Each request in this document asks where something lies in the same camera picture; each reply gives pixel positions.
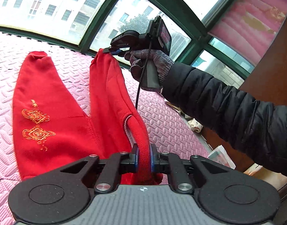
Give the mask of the black jacket right forearm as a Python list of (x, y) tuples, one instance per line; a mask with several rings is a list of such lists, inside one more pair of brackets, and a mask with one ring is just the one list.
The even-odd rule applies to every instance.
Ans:
[(194, 67), (176, 63), (163, 96), (258, 165), (287, 176), (287, 106), (256, 100)]

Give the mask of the grey knit gloved right hand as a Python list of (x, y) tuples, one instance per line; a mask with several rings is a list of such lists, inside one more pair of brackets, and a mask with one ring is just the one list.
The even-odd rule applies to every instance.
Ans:
[(149, 57), (157, 68), (159, 84), (162, 86), (174, 61), (161, 50), (151, 50), (150, 53), (148, 52), (148, 49), (131, 51), (127, 52), (124, 58), (131, 64), (130, 72), (132, 77), (139, 82), (144, 68), (144, 62), (146, 61), (146, 58)]

